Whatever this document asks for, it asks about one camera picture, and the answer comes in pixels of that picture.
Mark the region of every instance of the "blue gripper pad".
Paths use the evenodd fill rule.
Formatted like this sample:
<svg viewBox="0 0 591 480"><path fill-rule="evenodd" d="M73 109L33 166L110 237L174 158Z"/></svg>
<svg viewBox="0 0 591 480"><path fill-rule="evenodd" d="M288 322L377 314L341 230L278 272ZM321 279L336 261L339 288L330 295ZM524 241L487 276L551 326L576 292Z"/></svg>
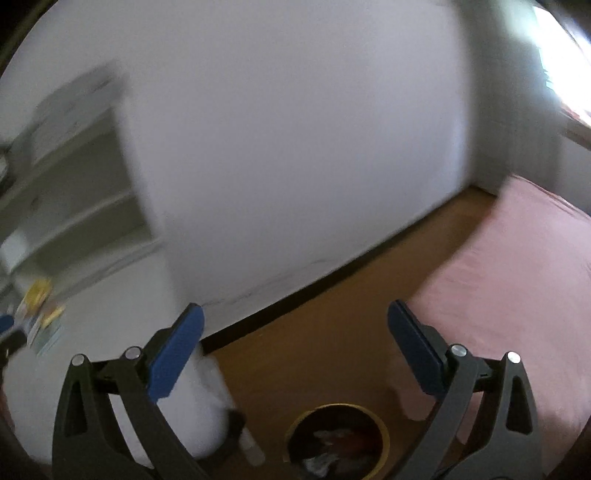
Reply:
<svg viewBox="0 0 591 480"><path fill-rule="evenodd" d="M168 339L151 363L148 373L148 396L152 402L168 397L178 376L203 334L205 315L199 305L192 305L174 326Z"/></svg>
<svg viewBox="0 0 591 480"><path fill-rule="evenodd" d="M443 363L418 320L406 306L397 300L388 308L388 329L400 347L404 358L413 371L421 390L440 399L445 395Z"/></svg>

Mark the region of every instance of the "wooden floor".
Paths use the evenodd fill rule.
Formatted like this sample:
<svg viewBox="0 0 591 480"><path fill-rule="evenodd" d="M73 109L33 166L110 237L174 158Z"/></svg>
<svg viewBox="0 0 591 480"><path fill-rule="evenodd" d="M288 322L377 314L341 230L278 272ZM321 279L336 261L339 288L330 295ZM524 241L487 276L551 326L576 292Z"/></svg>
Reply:
<svg viewBox="0 0 591 480"><path fill-rule="evenodd" d="M285 432L302 412L335 402L369 408L387 425L391 450L377 478L383 477L422 428L403 417L387 387L388 305L409 299L467 240L493 201L469 188L351 277L215 352L267 455L264 466L253 468L235 454L216 480L295 478L282 461Z"/></svg>

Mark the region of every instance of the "pink blanket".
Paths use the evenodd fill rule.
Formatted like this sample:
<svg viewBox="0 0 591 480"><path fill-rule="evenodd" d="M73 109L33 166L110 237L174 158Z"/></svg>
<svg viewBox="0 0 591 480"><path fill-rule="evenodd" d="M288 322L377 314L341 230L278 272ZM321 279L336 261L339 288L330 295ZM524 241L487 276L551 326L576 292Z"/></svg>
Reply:
<svg viewBox="0 0 591 480"><path fill-rule="evenodd" d="M475 355L523 359L550 472L591 416L591 218L519 177L490 216L410 302L417 318ZM406 415L424 420L433 402L400 352L390 384ZM458 438L465 442L479 399Z"/></svg>

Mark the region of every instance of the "baseboard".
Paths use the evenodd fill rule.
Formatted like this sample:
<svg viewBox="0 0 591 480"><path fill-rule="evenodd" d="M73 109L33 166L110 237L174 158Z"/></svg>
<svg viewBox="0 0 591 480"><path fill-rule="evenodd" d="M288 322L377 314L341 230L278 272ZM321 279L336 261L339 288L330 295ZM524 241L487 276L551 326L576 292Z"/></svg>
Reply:
<svg viewBox="0 0 591 480"><path fill-rule="evenodd" d="M387 238L380 244L366 251L364 254L360 255L354 260L351 260L337 270L334 270L327 276L322 277L310 285L307 285L304 288L296 291L295 293L275 302L274 304L269 305L268 307L259 310L258 312L253 313L242 320L238 320L236 323L233 323L232 325L225 327L216 333L212 333L208 337L205 337L201 340L203 353L206 355L212 353L215 350L258 330L259 328L264 327L273 320L276 320L286 313L295 310L305 302L317 297L329 288L334 287L337 283L345 280L355 272L359 271L376 257L404 239L407 235L413 233L423 224L423 222L434 216L443 206L451 202L459 194L461 194L461 192L452 196L451 198L448 198L438 207L434 208L426 215L416 220L410 226L398 233L395 233L393 236Z"/></svg>

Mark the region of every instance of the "metal screw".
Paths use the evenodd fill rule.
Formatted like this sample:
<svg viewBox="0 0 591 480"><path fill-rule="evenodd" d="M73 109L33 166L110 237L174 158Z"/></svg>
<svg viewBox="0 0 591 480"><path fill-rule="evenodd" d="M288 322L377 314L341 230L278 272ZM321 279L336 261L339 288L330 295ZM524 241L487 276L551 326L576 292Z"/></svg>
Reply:
<svg viewBox="0 0 591 480"><path fill-rule="evenodd" d="M74 367L79 367L84 363L84 360L86 359L86 357L84 355L82 355L81 353L77 353L72 357L72 365L74 365Z"/></svg>
<svg viewBox="0 0 591 480"><path fill-rule="evenodd" d="M138 346L130 346L125 351L125 358L127 360L136 360L142 354L142 349Z"/></svg>
<svg viewBox="0 0 591 480"><path fill-rule="evenodd" d="M466 354L468 353L468 350L466 350L466 347L463 345L460 345L459 343L452 345L452 348L450 350L452 351L452 353L455 356L466 356Z"/></svg>
<svg viewBox="0 0 591 480"><path fill-rule="evenodd" d="M507 358L509 359L509 362L512 362L514 364L518 364L519 362L521 362L521 357L516 352L509 352L507 354Z"/></svg>

